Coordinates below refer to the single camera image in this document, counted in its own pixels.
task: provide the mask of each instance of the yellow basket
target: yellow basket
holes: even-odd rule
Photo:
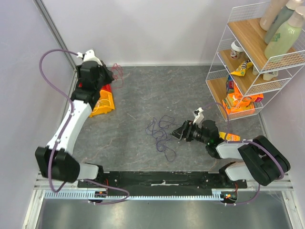
[[[112,93],[106,90],[100,91],[100,99],[96,103],[93,111],[89,115],[90,118],[100,114],[106,114],[112,110],[114,110],[114,103],[112,98]]]

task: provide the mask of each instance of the red object in basket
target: red object in basket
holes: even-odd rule
[[[103,86],[102,90],[105,90],[105,91],[108,91],[108,92],[112,93],[110,84],[107,84],[107,85]]]

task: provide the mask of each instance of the wall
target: wall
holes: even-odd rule
[[[291,182],[305,214],[305,68],[261,112],[270,141],[288,159]]]
[[[34,3],[1,1],[0,31],[0,228],[20,229],[38,173],[34,152],[52,137],[65,101],[38,70],[40,56],[58,46]],[[63,54],[43,68],[68,91],[72,69]]]
[[[70,50],[121,65],[211,63],[231,8],[263,1],[44,0]]]

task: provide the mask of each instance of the yellow snack bag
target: yellow snack bag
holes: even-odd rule
[[[244,76],[246,74],[246,71],[252,66],[253,63],[251,62],[251,60],[244,61],[234,72],[231,72],[231,74],[237,76]]]
[[[219,132],[219,136],[224,139],[225,132]],[[233,134],[228,134],[227,135],[227,140],[228,141],[240,141],[240,136],[238,135],[233,135]]]

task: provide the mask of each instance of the storage rack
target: storage rack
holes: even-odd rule
[[[228,75],[246,59],[250,59],[257,68],[258,75],[253,75],[252,68],[250,68],[245,76],[231,75],[231,77],[243,95],[242,99],[254,94],[264,94],[264,99],[254,103],[254,109],[230,113],[230,120],[258,114],[299,73],[305,64],[304,30],[287,54],[274,56],[269,60],[265,57],[264,50],[267,45],[264,42],[264,35],[266,32],[260,27],[259,21],[268,5],[269,2],[264,2],[232,9],[206,78],[214,100],[222,104],[222,100],[226,97],[225,83]],[[234,60],[230,56],[231,44],[235,40],[238,40],[245,51],[245,55],[238,60]],[[212,67],[219,65],[220,62],[224,69],[211,71]],[[272,71],[279,71],[279,76],[270,81],[264,80],[263,74]],[[225,111],[221,106],[218,107],[227,121]]]

